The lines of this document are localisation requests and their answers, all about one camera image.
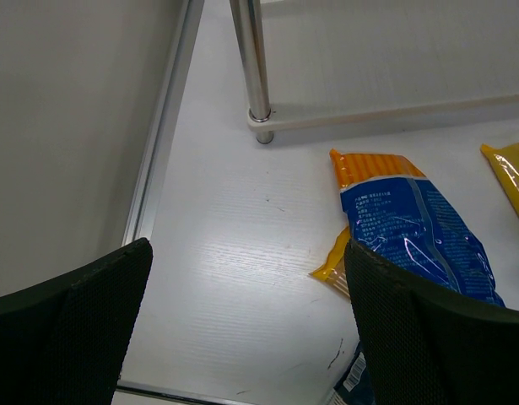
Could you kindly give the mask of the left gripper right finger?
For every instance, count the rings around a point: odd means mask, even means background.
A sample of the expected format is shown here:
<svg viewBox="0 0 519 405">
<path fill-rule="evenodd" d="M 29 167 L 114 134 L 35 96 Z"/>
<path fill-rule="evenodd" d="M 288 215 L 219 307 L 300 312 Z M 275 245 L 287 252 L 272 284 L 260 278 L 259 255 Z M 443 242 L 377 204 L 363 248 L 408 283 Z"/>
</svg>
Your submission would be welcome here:
<svg viewBox="0 0 519 405">
<path fill-rule="evenodd" d="M 519 404 L 519 310 L 469 298 L 350 240 L 344 262 L 379 404 Z"/>
</svg>

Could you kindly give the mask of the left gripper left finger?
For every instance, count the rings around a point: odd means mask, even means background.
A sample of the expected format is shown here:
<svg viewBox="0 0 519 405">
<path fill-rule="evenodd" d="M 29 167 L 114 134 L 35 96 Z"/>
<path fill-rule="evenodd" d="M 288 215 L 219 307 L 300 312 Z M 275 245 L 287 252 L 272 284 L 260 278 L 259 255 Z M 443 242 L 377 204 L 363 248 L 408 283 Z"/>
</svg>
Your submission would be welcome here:
<svg viewBox="0 0 519 405">
<path fill-rule="evenodd" d="M 109 404 L 153 262 L 145 238 L 0 297 L 0 404 Z"/>
</svg>

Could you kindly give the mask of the yellow spaghetti bag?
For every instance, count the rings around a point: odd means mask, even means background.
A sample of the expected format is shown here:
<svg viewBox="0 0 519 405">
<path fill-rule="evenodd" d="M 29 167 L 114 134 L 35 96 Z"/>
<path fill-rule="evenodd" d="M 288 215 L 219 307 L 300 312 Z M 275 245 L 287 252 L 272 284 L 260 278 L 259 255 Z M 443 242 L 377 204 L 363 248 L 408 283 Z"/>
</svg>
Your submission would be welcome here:
<svg viewBox="0 0 519 405">
<path fill-rule="evenodd" d="M 519 218 L 519 142 L 503 148 L 482 144 L 480 151 L 507 195 Z"/>
</svg>

